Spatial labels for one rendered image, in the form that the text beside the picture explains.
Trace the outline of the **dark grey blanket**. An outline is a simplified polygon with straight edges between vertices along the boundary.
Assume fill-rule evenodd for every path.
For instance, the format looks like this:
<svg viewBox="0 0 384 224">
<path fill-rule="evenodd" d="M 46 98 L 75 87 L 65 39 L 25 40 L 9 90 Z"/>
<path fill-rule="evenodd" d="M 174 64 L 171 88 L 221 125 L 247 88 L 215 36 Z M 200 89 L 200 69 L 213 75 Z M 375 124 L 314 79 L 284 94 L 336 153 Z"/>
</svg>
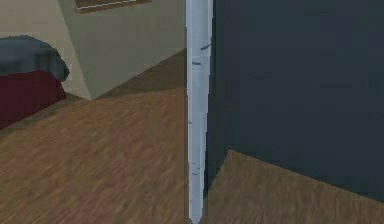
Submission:
<svg viewBox="0 0 384 224">
<path fill-rule="evenodd" d="M 50 72 L 64 82 L 70 74 L 59 52 L 28 35 L 0 38 L 0 76 L 35 71 Z"/>
</svg>

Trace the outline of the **brown framed picture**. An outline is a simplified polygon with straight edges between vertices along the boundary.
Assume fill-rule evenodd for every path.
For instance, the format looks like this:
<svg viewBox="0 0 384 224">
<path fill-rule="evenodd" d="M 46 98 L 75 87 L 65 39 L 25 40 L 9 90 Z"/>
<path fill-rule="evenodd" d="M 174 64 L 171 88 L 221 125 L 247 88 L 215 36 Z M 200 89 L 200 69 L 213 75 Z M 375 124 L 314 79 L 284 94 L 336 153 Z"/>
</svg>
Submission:
<svg viewBox="0 0 384 224">
<path fill-rule="evenodd" d="M 74 8 L 80 14 L 149 3 L 152 0 L 74 0 Z"/>
</svg>

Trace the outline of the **dark red bed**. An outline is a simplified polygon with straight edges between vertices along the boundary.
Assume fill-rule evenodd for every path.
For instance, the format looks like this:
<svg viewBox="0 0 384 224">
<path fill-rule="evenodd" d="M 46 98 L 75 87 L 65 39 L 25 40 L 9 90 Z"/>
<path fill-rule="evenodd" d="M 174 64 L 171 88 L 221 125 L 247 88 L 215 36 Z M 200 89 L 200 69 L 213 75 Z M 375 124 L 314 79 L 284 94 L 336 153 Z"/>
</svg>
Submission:
<svg viewBox="0 0 384 224">
<path fill-rule="evenodd" d="M 0 130 L 65 98 L 61 82 L 49 72 L 0 76 Z"/>
</svg>

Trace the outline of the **white room door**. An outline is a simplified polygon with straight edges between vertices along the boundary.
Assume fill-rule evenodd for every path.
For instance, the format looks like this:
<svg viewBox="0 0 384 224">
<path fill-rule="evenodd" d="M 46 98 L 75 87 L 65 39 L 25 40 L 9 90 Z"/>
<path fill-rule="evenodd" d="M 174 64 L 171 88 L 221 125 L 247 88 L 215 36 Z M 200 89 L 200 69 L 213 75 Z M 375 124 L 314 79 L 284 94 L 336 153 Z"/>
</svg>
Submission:
<svg viewBox="0 0 384 224">
<path fill-rule="evenodd" d="M 203 214 L 213 0 L 186 0 L 189 218 Z"/>
</svg>

